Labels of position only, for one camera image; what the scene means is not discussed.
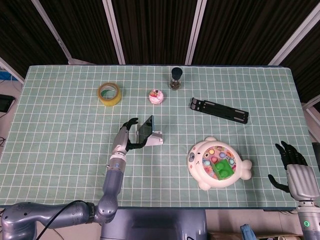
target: smartphone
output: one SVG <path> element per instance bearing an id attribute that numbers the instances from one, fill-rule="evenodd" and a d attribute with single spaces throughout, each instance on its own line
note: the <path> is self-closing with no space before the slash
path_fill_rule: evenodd
<path id="1" fill-rule="evenodd" d="M 138 142 L 141 144 L 147 139 L 155 130 L 154 116 L 151 115 L 138 130 Z"/>

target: green grid tablecloth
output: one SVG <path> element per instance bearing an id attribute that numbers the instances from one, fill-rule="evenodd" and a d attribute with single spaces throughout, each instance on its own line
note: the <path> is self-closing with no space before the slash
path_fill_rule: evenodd
<path id="1" fill-rule="evenodd" d="M 0 205 L 75 199 L 98 203 L 106 163 L 121 125 L 154 115 L 164 144 L 127 156 L 122 207 L 294 207 L 268 173 L 286 183 L 280 140 L 297 146 L 319 171 L 291 71 L 282 67 L 182 67 L 182 87 L 169 88 L 172 66 L 31 66 L 0 161 Z M 98 87 L 117 83 L 122 101 L 105 107 Z M 152 105 L 150 90 L 165 100 Z M 248 124 L 189 108 L 209 100 L 249 112 Z M 134 130 L 130 135 L 136 139 Z M 207 136 L 230 144 L 253 163 L 253 177 L 203 191 L 188 172 L 189 149 Z"/>

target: blue object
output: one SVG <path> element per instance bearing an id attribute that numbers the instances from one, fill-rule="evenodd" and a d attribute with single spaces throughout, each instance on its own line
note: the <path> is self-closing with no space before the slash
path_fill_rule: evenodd
<path id="1" fill-rule="evenodd" d="M 243 240 L 257 240 L 257 237 L 249 224 L 242 225 L 240 229 Z"/>
<path id="2" fill-rule="evenodd" d="M 14 76 L 12 76 L 9 72 L 7 71 L 1 71 L 0 70 L 0 81 L 1 80 L 11 80 L 11 77 L 12 77 L 12 80 L 13 81 L 18 81 Z"/>

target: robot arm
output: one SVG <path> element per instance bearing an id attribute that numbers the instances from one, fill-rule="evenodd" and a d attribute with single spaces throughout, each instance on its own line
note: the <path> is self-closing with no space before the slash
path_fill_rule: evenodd
<path id="1" fill-rule="evenodd" d="M 137 120 L 138 118 L 132 118 L 123 124 L 114 139 L 102 189 L 103 196 L 96 207 L 93 203 L 81 200 L 64 205 L 31 202 L 14 204 L 5 209 L 1 218 L 3 240 L 34 240 L 37 236 L 36 221 L 45 226 L 49 224 L 48 228 L 51 229 L 92 222 L 111 222 L 118 210 L 117 196 L 121 191 L 126 154 L 129 150 L 142 148 L 147 143 L 147 139 L 143 143 L 131 143 L 129 140 L 129 130 L 138 123 Z"/>
<path id="2" fill-rule="evenodd" d="M 275 146 L 280 152 L 288 185 L 278 183 L 271 174 L 268 178 L 275 188 L 290 193 L 298 201 L 296 210 L 304 239 L 320 240 L 320 208 L 314 203 L 320 197 L 320 191 L 315 173 L 292 145 L 284 141 L 281 144 L 284 148 L 279 144 Z"/>
<path id="3" fill-rule="evenodd" d="M 3 240 L 34 240 L 37 236 L 36 221 L 47 225 L 64 205 L 44 205 L 33 202 L 14 204 L 3 212 Z M 92 223 L 94 219 L 93 203 L 79 201 L 68 206 L 48 228 L 56 229 L 73 225 Z"/>

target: tape roll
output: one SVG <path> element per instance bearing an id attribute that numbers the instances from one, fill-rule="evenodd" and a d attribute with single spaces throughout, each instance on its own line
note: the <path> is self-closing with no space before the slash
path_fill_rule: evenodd
<path id="1" fill-rule="evenodd" d="M 115 91 L 115 95 L 112 98 L 107 98 L 105 97 L 105 94 L 107 91 Z M 111 82 L 106 82 L 104 84 L 102 84 L 97 91 L 97 95 L 98 98 L 100 99 L 100 101 L 107 107 L 112 107 L 114 105 L 116 105 L 117 103 L 120 102 L 122 95 L 121 95 L 121 91 L 118 87 L 117 84 L 115 83 L 111 83 Z"/>

